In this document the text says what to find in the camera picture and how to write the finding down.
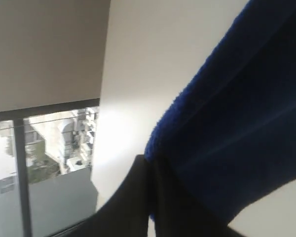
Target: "blue fleece fabric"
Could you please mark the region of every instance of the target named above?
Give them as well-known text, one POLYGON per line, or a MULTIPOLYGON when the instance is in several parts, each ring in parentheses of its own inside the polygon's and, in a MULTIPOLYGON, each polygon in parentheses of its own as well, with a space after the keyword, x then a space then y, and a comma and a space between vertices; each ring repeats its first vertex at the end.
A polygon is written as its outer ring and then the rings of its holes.
POLYGON ((296 179, 296 0, 251 0, 151 134, 224 223, 296 179))

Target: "glass pane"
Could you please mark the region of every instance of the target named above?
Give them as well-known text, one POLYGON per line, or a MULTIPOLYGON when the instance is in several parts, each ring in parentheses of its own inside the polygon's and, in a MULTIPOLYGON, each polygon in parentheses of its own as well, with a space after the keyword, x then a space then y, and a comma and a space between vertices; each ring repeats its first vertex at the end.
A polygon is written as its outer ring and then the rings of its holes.
POLYGON ((12 127, 0 122, 0 237, 23 235, 12 127))
POLYGON ((37 133, 26 144, 34 237, 95 212, 97 191, 90 178, 96 113, 85 108, 28 118, 37 133))

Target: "window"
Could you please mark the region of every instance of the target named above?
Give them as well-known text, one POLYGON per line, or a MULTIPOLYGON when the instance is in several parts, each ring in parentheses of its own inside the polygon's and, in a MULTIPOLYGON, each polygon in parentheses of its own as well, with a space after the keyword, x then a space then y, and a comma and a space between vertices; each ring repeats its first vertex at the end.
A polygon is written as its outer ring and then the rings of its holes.
POLYGON ((0 121, 0 237, 51 236, 95 212, 95 130, 88 124, 96 123, 96 114, 88 121, 86 110, 94 104, 77 109, 75 103, 28 109, 23 118, 18 111, 13 121, 0 121))

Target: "blue towel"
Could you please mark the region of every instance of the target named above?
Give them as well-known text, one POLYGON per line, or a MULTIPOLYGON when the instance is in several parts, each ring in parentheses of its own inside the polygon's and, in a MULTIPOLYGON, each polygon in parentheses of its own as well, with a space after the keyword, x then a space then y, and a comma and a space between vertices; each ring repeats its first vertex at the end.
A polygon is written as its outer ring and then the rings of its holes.
POLYGON ((296 179, 296 0, 251 0, 145 150, 224 223, 296 179))

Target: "window frame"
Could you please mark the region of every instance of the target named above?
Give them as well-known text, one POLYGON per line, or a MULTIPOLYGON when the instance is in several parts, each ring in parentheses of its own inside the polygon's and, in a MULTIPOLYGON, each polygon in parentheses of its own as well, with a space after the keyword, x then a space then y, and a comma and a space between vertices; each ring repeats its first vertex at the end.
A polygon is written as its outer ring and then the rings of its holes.
MULTIPOLYGON (((78 110, 87 107, 99 106, 100 99, 89 99, 82 101, 67 102, 54 105, 45 105, 39 107, 32 107, 26 109, 12 110, 0 112, 0 121, 11 120, 13 122, 13 135, 12 142, 14 144, 13 150, 16 159, 17 168, 17 181, 19 184, 19 197, 21 207, 21 219, 22 219, 22 230, 23 237, 33 237, 32 231, 32 217, 31 217, 31 206, 30 206, 30 194, 29 194, 29 181, 26 164, 26 152, 25 152, 25 129, 24 119, 32 116, 46 115, 57 112, 78 110)), ((65 230, 60 230, 51 236, 58 236, 71 230, 75 226, 69 226, 65 230)))

